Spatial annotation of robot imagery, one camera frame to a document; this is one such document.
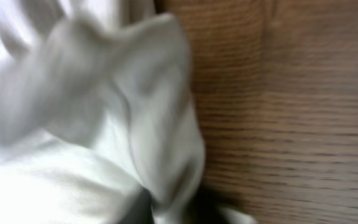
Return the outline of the white t-shirt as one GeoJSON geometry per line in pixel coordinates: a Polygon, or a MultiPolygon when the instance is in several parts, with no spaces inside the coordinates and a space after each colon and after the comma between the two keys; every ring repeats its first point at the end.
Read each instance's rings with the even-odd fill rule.
{"type": "Polygon", "coordinates": [[[191,69],[153,1],[0,1],[0,223],[253,223],[201,185],[191,69]]]}

